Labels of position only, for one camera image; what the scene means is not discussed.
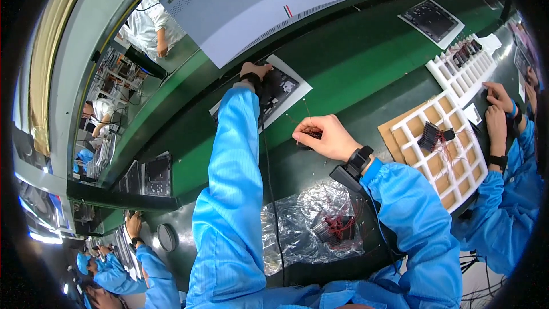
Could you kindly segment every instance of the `plastic bag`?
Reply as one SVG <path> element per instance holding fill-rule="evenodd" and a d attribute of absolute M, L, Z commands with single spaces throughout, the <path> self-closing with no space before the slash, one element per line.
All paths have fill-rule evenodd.
<path fill-rule="evenodd" d="M 321 242 L 312 229 L 322 222 L 355 216 L 349 192 L 340 183 L 320 183 L 302 193 L 277 200 L 275 204 L 285 267 L 296 262 L 322 264 L 364 254 L 362 238 L 354 220 L 347 225 L 347 229 L 353 231 L 351 239 L 345 240 L 349 238 L 347 234 L 337 244 Z M 261 210 L 261 228 L 264 273 L 271 276 L 282 269 L 272 203 Z"/>

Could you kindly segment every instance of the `white paper sheet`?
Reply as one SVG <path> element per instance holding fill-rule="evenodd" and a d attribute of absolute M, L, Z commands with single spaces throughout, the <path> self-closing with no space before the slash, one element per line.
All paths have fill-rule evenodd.
<path fill-rule="evenodd" d="M 270 126 L 275 120 L 277 120 L 278 117 L 280 117 L 283 113 L 285 113 L 289 108 L 291 108 L 295 103 L 297 103 L 301 98 L 303 98 L 307 93 L 309 93 L 310 90 L 312 90 L 312 86 L 309 85 L 308 82 L 305 81 L 305 79 L 301 78 L 298 73 L 296 73 L 294 70 L 290 68 L 290 66 L 286 65 L 284 61 L 282 61 L 278 56 L 276 55 L 270 55 L 266 61 L 270 64 L 272 64 L 274 67 L 278 68 L 282 72 L 286 73 L 290 77 L 292 77 L 294 80 L 296 80 L 299 83 L 299 87 L 293 91 L 287 98 L 280 104 L 272 113 L 271 116 L 269 116 L 268 119 L 264 122 L 264 127 L 267 129 L 268 126 Z M 214 115 L 214 113 L 219 109 L 219 105 L 221 104 L 221 100 L 219 100 L 216 105 L 214 105 L 211 109 L 209 109 L 210 115 Z M 259 134 L 263 131 L 261 127 L 257 130 Z"/>
<path fill-rule="evenodd" d="M 480 116 L 480 113 L 477 110 L 477 107 L 474 103 L 471 103 L 470 106 L 467 106 L 463 113 L 465 114 L 465 117 L 467 117 L 468 120 L 470 120 L 474 125 L 478 126 L 480 122 L 482 122 L 482 118 Z"/>

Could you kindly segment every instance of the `sleeve cuff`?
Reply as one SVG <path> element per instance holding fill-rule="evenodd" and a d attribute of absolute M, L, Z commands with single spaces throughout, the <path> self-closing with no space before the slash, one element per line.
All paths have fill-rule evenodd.
<path fill-rule="evenodd" d="M 383 162 L 381 162 L 380 159 L 375 158 L 366 173 L 360 179 L 360 184 L 363 187 L 367 187 L 372 179 L 379 173 L 381 166 L 383 166 Z"/>
<path fill-rule="evenodd" d="M 504 176 L 498 171 L 488 171 L 488 175 L 484 178 L 483 184 L 490 184 L 492 182 L 504 182 Z"/>
<path fill-rule="evenodd" d="M 254 86 L 252 84 L 250 84 L 249 82 L 237 82 L 233 85 L 233 89 L 236 89 L 236 88 L 247 88 L 250 91 L 252 91 L 253 93 L 255 93 Z"/>

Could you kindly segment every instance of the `green workbench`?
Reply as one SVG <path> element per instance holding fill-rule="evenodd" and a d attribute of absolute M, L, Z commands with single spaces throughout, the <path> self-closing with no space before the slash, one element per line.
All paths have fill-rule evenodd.
<path fill-rule="evenodd" d="M 504 84 L 506 91 L 525 109 L 524 103 L 518 97 L 518 73 L 513 63 L 515 45 L 510 31 L 505 26 L 499 27 L 495 34 L 502 41 L 502 48 L 494 53 L 498 67 L 491 80 Z M 426 99 L 441 92 L 441 88 L 424 66 L 408 72 L 392 84 L 385 86 L 367 98 L 340 111 L 338 117 L 349 133 L 357 141 L 368 144 L 375 154 L 383 161 L 392 161 L 385 143 L 381 139 L 377 127 L 400 114 L 420 105 Z M 472 102 L 482 114 L 488 107 L 482 92 L 478 93 Z M 484 121 L 479 125 L 481 136 L 479 141 L 484 151 L 488 150 L 488 135 Z M 321 182 L 326 182 L 329 172 L 336 162 L 328 161 L 320 155 L 309 151 L 298 151 L 291 140 L 284 141 L 270 150 L 271 180 L 273 192 L 277 198 L 288 194 L 299 193 Z M 260 157 L 262 174 L 266 175 L 264 157 Z M 147 213 L 147 223 L 143 228 L 143 239 L 148 245 L 153 244 L 156 227 L 160 223 L 168 223 L 175 228 L 179 244 L 175 251 L 166 253 L 161 248 L 153 247 L 168 269 L 174 274 L 180 290 L 188 289 L 190 270 L 196 257 L 196 247 L 192 239 L 191 223 L 194 201 L 183 205 L 174 212 L 157 214 Z M 287 284 L 307 285 L 323 284 L 334 279 L 358 279 L 368 277 L 372 272 L 387 265 L 385 249 L 376 249 L 375 237 L 365 241 L 364 250 L 372 251 L 361 257 L 340 260 L 329 264 L 293 264 L 287 268 Z M 280 272 L 267 278 L 268 286 L 280 285 Z"/>
<path fill-rule="evenodd" d="M 201 170 L 205 169 L 208 160 L 204 158 L 204 152 L 211 147 L 215 130 L 215 127 L 205 125 L 204 113 L 222 97 L 230 86 L 227 82 L 238 73 L 239 65 L 245 60 L 257 61 L 276 50 L 279 57 L 315 88 L 310 94 L 312 110 L 325 100 L 322 93 L 331 93 L 331 89 L 336 89 L 338 95 L 330 96 L 329 105 L 322 107 L 338 112 L 386 86 L 437 52 L 436 46 L 396 18 L 419 1 L 347 0 L 279 31 L 221 70 L 186 36 L 181 41 L 185 64 L 140 106 L 138 113 L 132 113 L 133 120 L 117 143 L 113 161 L 102 173 L 99 184 L 111 186 L 124 174 L 133 158 L 145 160 L 162 149 L 157 146 L 166 145 L 167 141 L 182 141 L 180 137 L 184 138 L 184 145 L 171 151 L 177 172 L 196 169 L 199 176 L 189 182 L 175 183 L 174 193 L 181 197 L 203 184 L 206 178 Z M 466 33 L 479 31 L 500 13 L 500 10 L 489 10 L 481 0 L 437 1 L 465 23 Z M 360 75 L 361 68 L 349 64 L 361 65 L 362 69 L 368 69 L 368 74 Z M 339 90 L 344 87 L 342 83 L 356 87 Z M 302 110 L 292 110 L 297 117 L 304 116 Z M 270 146 L 286 139 L 287 127 L 281 122 L 269 127 Z"/>

